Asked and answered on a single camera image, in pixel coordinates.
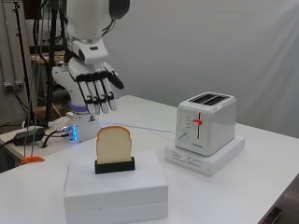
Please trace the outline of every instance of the robot finger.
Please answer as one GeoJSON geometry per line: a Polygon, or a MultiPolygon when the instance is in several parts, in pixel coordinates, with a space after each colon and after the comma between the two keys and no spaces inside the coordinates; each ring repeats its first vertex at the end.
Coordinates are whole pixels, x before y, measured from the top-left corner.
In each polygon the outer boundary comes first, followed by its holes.
{"type": "Polygon", "coordinates": [[[105,95],[105,91],[103,90],[101,81],[100,80],[94,81],[94,86],[99,94],[100,101],[103,102],[103,103],[101,103],[102,111],[103,111],[103,113],[106,114],[109,112],[108,102],[107,102],[107,98],[105,95]]]}
{"type": "Polygon", "coordinates": [[[113,70],[112,66],[108,63],[103,63],[103,67],[110,73],[110,76],[108,77],[109,81],[115,86],[116,88],[122,90],[123,89],[123,83],[119,78],[119,75],[113,70]]]}
{"type": "Polygon", "coordinates": [[[95,115],[95,107],[93,104],[93,97],[89,91],[89,88],[85,82],[79,82],[79,88],[81,90],[82,96],[85,99],[86,106],[91,115],[95,115]]]}
{"type": "Polygon", "coordinates": [[[89,89],[89,91],[91,93],[91,96],[93,98],[93,104],[94,104],[94,108],[95,108],[95,115],[99,115],[99,114],[101,114],[99,96],[98,96],[98,94],[95,90],[93,82],[88,82],[87,86],[88,86],[88,89],[89,89]]]}
{"type": "Polygon", "coordinates": [[[108,81],[108,78],[103,78],[102,84],[103,84],[103,88],[105,88],[105,90],[106,90],[106,95],[107,95],[107,99],[108,99],[110,108],[111,108],[111,110],[114,111],[117,109],[117,107],[116,107],[116,102],[114,100],[114,95],[113,95],[110,83],[108,81]]]}

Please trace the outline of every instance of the black stand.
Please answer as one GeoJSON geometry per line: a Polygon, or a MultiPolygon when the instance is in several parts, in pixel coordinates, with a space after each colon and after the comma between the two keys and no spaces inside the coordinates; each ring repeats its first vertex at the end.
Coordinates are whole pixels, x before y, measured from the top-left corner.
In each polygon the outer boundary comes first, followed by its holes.
{"type": "Polygon", "coordinates": [[[97,164],[94,162],[94,171],[96,175],[116,173],[123,171],[133,171],[135,169],[135,159],[132,157],[132,161],[115,162],[107,164],[97,164]]]}
{"type": "Polygon", "coordinates": [[[34,110],[32,108],[32,104],[31,104],[29,79],[28,79],[27,66],[26,66],[26,60],[25,60],[24,45],[22,43],[22,35],[21,35],[21,24],[20,24],[20,14],[19,14],[20,5],[18,2],[14,2],[14,5],[15,5],[15,9],[13,9],[13,11],[16,14],[16,19],[17,19],[17,26],[18,26],[17,37],[19,38],[19,43],[20,43],[22,69],[24,71],[24,82],[25,82],[25,86],[26,86],[27,99],[28,99],[28,105],[29,105],[29,123],[34,123],[35,122],[35,114],[34,114],[34,110]]]}
{"type": "Polygon", "coordinates": [[[53,100],[53,76],[52,68],[55,65],[55,41],[56,41],[56,22],[59,11],[59,0],[49,0],[51,8],[51,23],[50,23],[50,49],[49,49],[49,65],[48,73],[48,88],[47,88],[47,107],[46,107],[46,122],[50,122],[53,100]]]}

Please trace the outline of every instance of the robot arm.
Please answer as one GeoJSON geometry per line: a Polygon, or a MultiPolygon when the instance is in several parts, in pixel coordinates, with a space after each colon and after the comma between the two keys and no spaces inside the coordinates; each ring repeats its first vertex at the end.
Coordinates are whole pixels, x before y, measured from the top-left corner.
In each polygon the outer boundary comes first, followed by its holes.
{"type": "Polygon", "coordinates": [[[80,135],[79,141],[96,136],[100,125],[94,125],[94,117],[101,111],[108,113],[109,107],[117,109],[110,83],[119,89],[123,89],[123,84],[111,65],[105,62],[108,52],[102,32],[111,20],[122,18],[129,6],[130,0],[66,1],[67,47],[74,57],[68,65],[54,67],[52,74],[71,96],[75,116],[68,125],[91,133],[80,135]]]}

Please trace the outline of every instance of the backdrop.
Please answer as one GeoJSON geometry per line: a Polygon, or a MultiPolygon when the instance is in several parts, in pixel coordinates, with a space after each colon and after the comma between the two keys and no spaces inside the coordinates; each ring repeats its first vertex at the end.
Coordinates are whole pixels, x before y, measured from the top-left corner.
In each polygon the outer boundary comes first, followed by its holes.
{"type": "Polygon", "coordinates": [[[238,122],[299,136],[298,0],[133,0],[106,45],[120,94],[232,94],[238,122]]]}

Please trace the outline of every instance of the orange object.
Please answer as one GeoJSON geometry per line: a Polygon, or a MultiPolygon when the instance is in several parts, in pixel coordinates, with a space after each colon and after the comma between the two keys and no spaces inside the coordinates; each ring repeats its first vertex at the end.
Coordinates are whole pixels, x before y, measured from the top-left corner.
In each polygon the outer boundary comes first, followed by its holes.
{"type": "Polygon", "coordinates": [[[34,163],[34,162],[42,162],[42,161],[45,161],[45,159],[41,157],[25,157],[21,159],[21,165],[34,163]]]}
{"type": "Polygon", "coordinates": [[[201,121],[200,119],[195,119],[193,122],[197,123],[198,125],[202,125],[203,124],[203,121],[201,121]]]}

